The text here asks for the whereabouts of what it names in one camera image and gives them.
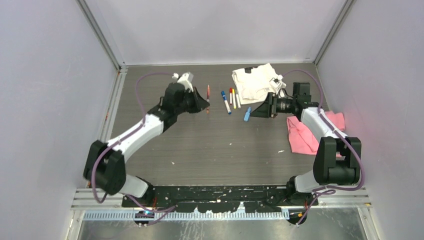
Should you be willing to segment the orange brown gel pen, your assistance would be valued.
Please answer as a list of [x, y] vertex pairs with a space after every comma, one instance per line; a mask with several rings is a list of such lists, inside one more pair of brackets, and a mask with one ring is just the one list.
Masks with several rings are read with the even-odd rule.
[[206, 112], [207, 112], [207, 114], [209, 114], [209, 112], [210, 112], [210, 85], [209, 84], [207, 85], [206, 101], [209, 104], [206, 108]]

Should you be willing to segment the light blue highlighter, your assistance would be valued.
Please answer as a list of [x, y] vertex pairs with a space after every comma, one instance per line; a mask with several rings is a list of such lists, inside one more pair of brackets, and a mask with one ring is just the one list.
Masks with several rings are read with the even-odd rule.
[[244, 122], [248, 122], [249, 121], [250, 116], [251, 116], [251, 112], [252, 112], [252, 108], [251, 107], [248, 107], [247, 110], [246, 110], [246, 112], [245, 112], [244, 118], [243, 118], [243, 121]]

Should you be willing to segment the blue pen cap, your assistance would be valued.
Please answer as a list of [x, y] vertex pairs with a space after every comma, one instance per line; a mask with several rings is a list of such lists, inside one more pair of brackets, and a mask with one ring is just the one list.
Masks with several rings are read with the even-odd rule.
[[227, 101], [227, 97], [224, 91], [221, 91], [221, 96], [224, 101]]

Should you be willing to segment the white acrylic marker grey tip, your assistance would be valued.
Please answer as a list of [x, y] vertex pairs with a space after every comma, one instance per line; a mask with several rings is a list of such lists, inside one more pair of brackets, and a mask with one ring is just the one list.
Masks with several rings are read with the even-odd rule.
[[234, 103], [235, 103], [235, 109], [240, 109], [241, 108], [241, 102], [240, 102], [240, 98], [239, 95], [237, 93], [234, 93]]

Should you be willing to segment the white blue marker pen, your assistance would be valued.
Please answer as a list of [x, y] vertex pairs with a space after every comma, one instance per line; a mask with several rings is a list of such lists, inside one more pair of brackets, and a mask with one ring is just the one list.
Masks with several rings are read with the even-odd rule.
[[225, 108], [226, 108], [227, 113], [229, 115], [231, 115], [232, 114], [232, 111], [231, 111], [231, 108], [230, 108], [230, 105], [229, 105], [228, 100], [226, 98], [224, 98], [223, 101], [224, 101], [224, 104], [225, 104]]

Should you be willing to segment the white pen yellow end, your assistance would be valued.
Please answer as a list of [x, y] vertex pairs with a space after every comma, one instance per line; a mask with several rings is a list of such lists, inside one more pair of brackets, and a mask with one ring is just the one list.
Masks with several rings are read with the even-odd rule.
[[237, 109], [237, 101], [236, 101], [236, 96], [235, 96], [235, 93], [234, 92], [231, 94], [231, 98], [232, 98], [233, 108], [234, 109]]

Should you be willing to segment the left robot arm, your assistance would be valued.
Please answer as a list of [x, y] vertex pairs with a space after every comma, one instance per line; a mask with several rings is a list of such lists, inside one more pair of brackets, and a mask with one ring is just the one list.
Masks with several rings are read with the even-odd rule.
[[149, 206], [154, 194], [150, 184], [127, 173], [129, 158], [147, 142], [158, 137], [177, 122], [184, 113], [196, 114], [210, 106], [196, 87], [186, 88], [181, 83], [170, 83], [159, 103], [142, 120], [121, 135], [107, 142], [94, 141], [83, 170], [93, 190], [101, 189], [108, 195], [131, 195], [142, 207]]

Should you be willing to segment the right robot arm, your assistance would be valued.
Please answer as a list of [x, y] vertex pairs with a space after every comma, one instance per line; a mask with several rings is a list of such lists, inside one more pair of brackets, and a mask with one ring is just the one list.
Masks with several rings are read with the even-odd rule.
[[356, 191], [363, 187], [361, 141], [340, 131], [321, 105], [312, 101], [309, 83], [295, 82], [292, 97], [279, 98], [269, 92], [250, 115], [274, 118], [279, 113], [293, 114], [318, 141], [312, 170], [287, 182], [285, 197], [290, 204], [300, 204], [306, 194], [328, 195], [335, 190]]

